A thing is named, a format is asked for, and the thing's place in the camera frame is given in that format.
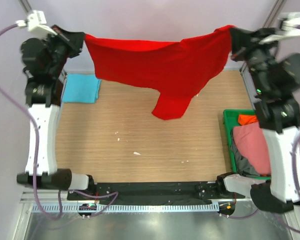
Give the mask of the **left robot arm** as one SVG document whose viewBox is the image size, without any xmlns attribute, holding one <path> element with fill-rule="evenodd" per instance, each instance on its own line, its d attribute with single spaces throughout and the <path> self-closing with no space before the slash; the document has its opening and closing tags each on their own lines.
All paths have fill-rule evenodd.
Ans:
<svg viewBox="0 0 300 240">
<path fill-rule="evenodd" d="M 25 103 L 33 120 L 27 164 L 16 181 L 30 188 L 77 190 L 83 199 L 91 200 L 96 194 L 93 177 L 58 168 L 56 160 L 56 133 L 67 80 L 63 67 L 67 59 L 82 52 L 85 33 L 66 31 L 57 25 L 52 30 L 20 46 L 23 73 L 27 76 Z"/>
</svg>

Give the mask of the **red t-shirt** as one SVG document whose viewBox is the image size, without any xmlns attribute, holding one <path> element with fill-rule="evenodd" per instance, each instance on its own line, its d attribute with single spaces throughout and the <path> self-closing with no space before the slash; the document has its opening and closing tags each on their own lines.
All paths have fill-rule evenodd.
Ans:
<svg viewBox="0 0 300 240">
<path fill-rule="evenodd" d="M 226 25 L 181 41 L 97 38 L 84 42 L 98 79 L 157 90 L 152 114 L 162 120 L 181 118 L 191 100 L 225 67 L 232 50 Z"/>
</svg>

